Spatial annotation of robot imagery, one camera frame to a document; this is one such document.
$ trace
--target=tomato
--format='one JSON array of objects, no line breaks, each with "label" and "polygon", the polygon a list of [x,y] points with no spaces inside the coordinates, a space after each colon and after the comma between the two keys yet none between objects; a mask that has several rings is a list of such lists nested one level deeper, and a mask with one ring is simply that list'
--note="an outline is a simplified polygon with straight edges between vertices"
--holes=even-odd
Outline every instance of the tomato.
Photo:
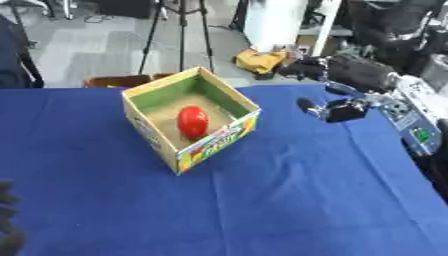
[{"label": "tomato", "polygon": [[177,127],[188,138],[205,135],[208,126],[207,114],[197,106],[183,108],[177,116]]}]

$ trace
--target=floor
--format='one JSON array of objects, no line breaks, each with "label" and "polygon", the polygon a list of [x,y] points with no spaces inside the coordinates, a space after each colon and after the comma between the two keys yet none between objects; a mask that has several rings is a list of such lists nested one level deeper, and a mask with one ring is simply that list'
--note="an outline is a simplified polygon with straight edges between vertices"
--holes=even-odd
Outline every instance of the floor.
[{"label": "floor", "polygon": [[[238,0],[208,0],[209,25],[230,23]],[[65,20],[58,11],[56,20],[49,20],[39,8],[21,8],[21,16],[31,40],[38,41],[31,54],[41,70],[48,88],[76,88],[89,77],[136,74],[142,59],[142,48],[148,35],[150,20],[113,17],[100,23],[87,23],[94,15],[92,6],[75,10],[74,20]],[[11,17],[9,9],[0,13]],[[99,16],[92,18],[98,21]],[[200,15],[188,17],[186,37],[186,67],[208,67]],[[161,21],[147,60],[145,73],[176,72],[179,59],[179,26],[176,15],[169,13]],[[237,31],[210,27],[214,49],[215,71],[235,87],[254,84],[297,84],[297,80],[276,77],[256,81],[252,74],[238,69],[231,58],[249,45]]]}]

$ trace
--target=blue cloth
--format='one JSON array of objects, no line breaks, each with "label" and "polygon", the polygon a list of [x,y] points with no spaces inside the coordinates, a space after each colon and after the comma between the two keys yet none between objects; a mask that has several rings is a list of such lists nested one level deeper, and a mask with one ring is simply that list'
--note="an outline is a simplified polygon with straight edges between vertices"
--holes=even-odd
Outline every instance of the blue cloth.
[{"label": "blue cloth", "polygon": [[448,208],[377,111],[326,124],[320,86],[241,90],[258,130],[177,177],[118,90],[0,91],[0,177],[24,256],[447,255]]}]

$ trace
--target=tripod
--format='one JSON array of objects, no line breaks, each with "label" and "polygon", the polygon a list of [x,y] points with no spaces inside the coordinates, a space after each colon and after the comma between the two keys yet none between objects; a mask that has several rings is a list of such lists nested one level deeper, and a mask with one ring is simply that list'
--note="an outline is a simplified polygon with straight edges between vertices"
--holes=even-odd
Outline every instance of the tripod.
[{"label": "tripod", "polygon": [[208,55],[208,60],[209,60],[209,65],[210,65],[210,71],[214,72],[213,60],[212,60],[213,50],[210,47],[210,36],[208,33],[208,25],[207,25],[207,18],[206,18],[207,8],[205,7],[204,1],[205,0],[199,0],[199,8],[198,9],[187,11],[186,10],[186,0],[180,0],[179,10],[172,9],[171,7],[165,5],[164,0],[159,0],[159,2],[157,3],[156,13],[155,13],[154,21],[152,23],[151,31],[149,32],[148,41],[146,42],[146,46],[143,49],[143,60],[140,65],[139,74],[142,74],[143,69],[145,68],[146,59],[148,58],[149,48],[151,47],[152,40],[153,40],[154,34],[156,32],[157,23],[159,21],[160,13],[162,12],[163,8],[166,8],[167,10],[170,10],[179,15],[179,22],[180,22],[180,28],[181,28],[181,30],[180,30],[180,59],[179,59],[179,70],[180,71],[184,70],[185,27],[187,26],[186,16],[189,14],[196,13],[196,12],[201,12],[202,26],[204,29],[205,44],[206,44],[206,48],[207,48],[207,55]]}]

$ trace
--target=brown box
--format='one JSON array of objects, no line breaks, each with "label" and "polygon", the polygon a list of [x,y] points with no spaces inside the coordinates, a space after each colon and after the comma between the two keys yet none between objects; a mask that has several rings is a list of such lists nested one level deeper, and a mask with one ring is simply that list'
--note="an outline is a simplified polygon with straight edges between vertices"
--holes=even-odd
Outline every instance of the brown box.
[{"label": "brown box", "polygon": [[[260,108],[202,67],[123,91],[126,117],[176,174],[182,174],[255,129]],[[202,108],[207,135],[190,141],[177,128],[179,111]]]},{"label": "brown box", "polygon": [[[299,49],[303,49],[303,53],[311,55],[313,53],[314,45],[317,42],[316,36],[298,36],[296,45],[299,47]],[[338,47],[337,39],[329,37],[324,50],[322,52],[322,56],[331,56],[333,55]]]}]

